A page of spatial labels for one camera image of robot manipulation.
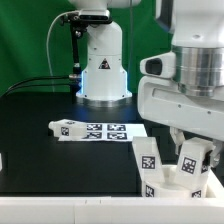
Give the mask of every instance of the qr-like tag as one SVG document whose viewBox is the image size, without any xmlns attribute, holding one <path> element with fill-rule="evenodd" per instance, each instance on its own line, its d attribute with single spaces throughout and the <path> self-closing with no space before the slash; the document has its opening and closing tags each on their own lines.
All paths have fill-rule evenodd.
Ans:
<svg viewBox="0 0 224 224">
<path fill-rule="evenodd" d="M 67 121 L 67 122 L 65 122 L 65 124 L 73 125 L 73 124 L 75 124 L 75 121 Z"/>
<path fill-rule="evenodd" d="M 201 191 L 196 191 L 192 193 L 192 198 L 201 198 Z"/>
<path fill-rule="evenodd" d="M 155 190 L 152 187 L 146 185 L 146 197 L 154 198 L 155 197 Z"/>
<path fill-rule="evenodd" d="M 107 139 L 111 139 L 111 140 L 127 140 L 127 134 L 126 133 L 116 133 L 116 132 L 112 132 L 112 133 L 107 133 Z"/>
<path fill-rule="evenodd" d="M 61 134 L 64 135 L 64 136 L 69 136 L 69 129 L 65 128 L 65 127 L 62 127 L 61 128 Z"/>
<path fill-rule="evenodd" d="M 88 124 L 87 131 L 102 131 L 103 125 L 102 124 Z"/>
<path fill-rule="evenodd" d="M 117 125 L 117 124 L 108 124 L 107 125 L 108 131 L 126 131 L 125 125 Z"/>
<path fill-rule="evenodd" d="M 194 174 L 196 164 L 197 162 L 195 160 L 185 157 L 182 170 L 187 173 Z"/>
<path fill-rule="evenodd" d="M 156 157 L 155 156 L 142 156 L 142 169 L 155 169 Z"/>
<path fill-rule="evenodd" d="M 102 132 L 88 132 L 85 139 L 102 139 Z"/>
</svg>

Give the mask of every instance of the black cable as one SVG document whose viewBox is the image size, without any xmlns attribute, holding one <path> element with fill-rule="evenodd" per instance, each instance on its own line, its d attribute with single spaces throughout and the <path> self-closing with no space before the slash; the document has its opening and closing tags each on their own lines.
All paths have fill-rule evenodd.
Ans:
<svg viewBox="0 0 224 224">
<path fill-rule="evenodd" d="M 43 81 L 43 80 L 53 80 L 53 79 L 55 79 L 55 80 L 56 79 L 69 79 L 69 77 L 68 76 L 53 76 L 53 77 L 52 76 L 42 76 L 42 77 L 40 76 L 40 77 L 33 77 L 33 78 L 30 78 L 30 79 L 25 79 L 23 81 L 15 83 L 14 85 L 10 86 L 8 88 L 8 90 L 13 89 L 13 88 L 15 88 L 17 86 L 20 86 L 20 85 L 28 83 L 28 82 Z"/>
<path fill-rule="evenodd" d="M 34 85 L 24 85 L 24 86 L 17 86 L 15 88 L 8 89 L 3 95 L 0 96 L 0 99 L 6 97 L 9 93 L 22 89 L 22 88 L 29 88 L 29 87 L 44 87 L 44 86 L 70 86 L 69 83 L 60 83 L 60 84 L 34 84 Z"/>
</svg>

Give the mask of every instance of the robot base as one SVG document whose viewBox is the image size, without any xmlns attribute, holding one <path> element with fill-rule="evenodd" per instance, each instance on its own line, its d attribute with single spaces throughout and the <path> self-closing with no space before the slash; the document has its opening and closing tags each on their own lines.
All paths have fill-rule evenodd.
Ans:
<svg viewBox="0 0 224 224">
<path fill-rule="evenodd" d="M 91 100 L 88 98 L 84 98 L 82 95 L 77 94 L 77 103 L 84 104 L 86 106 L 91 107 L 118 107 L 126 104 L 130 104 L 132 102 L 132 94 L 130 93 L 127 97 L 119 100 Z"/>
</svg>

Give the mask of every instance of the paper with markers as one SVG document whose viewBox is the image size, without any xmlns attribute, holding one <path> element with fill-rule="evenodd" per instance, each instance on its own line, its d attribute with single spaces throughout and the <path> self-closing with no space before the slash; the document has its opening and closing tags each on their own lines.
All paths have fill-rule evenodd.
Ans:
<svg viewBox="0 0 224 224">
<path fill-rule="evenodd" d="M 143 124 L 88 123 L 87 137 L 75 141 L 131 142 L 133 137 L 147 137 Z M 59 141 L 74 141 L 70 136 L 61 136 Z"/>
</svg>

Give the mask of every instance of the white block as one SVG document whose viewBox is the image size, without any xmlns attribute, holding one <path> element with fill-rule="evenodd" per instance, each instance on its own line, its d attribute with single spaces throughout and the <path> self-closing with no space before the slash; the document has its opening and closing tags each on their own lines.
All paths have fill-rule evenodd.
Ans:
<svg viewBox="0 0 224 224">
<path fill-rule="evenodd" d="M 69 137 L 72 140 L 82 139 L 87 136 L 87 124 L 79 121 L 60 120 L 50 122 L 49 128 L 54 131 L 55 137 Z"/>
<path fill-rule="evenodd" d="M 161 158 L 155 138 L 134 137 L 132 141 L 141 180 L 165 182 Z"/>
<path fill-rule="evenodd" d="M 180 186 L 169 183 L 142 183 L 142 196 L 153 198 L 190 198 L 191 192 Z"/>
<path fill-rule="evenodd" d="M 214 149 L 212 142 L 192 138 L 183 143 L 174 183 L 190 190 L 203 188 L 208 181 L 209 166 L 203 166 L 207 152 Z"/>
<path fill-rule="evenodd" d="M 168 179 L 169 184 L 175 184 L 174 178 L 176 175 L 176 170 L 177 170 L 176 166 L 170 167 L 170 174 Z M 189 190 L 189 196 L 192 198 L 205 198 L 206 192 L 207 192 L 207 184 L 205 184 L 204 186 Z"/>
</svg>

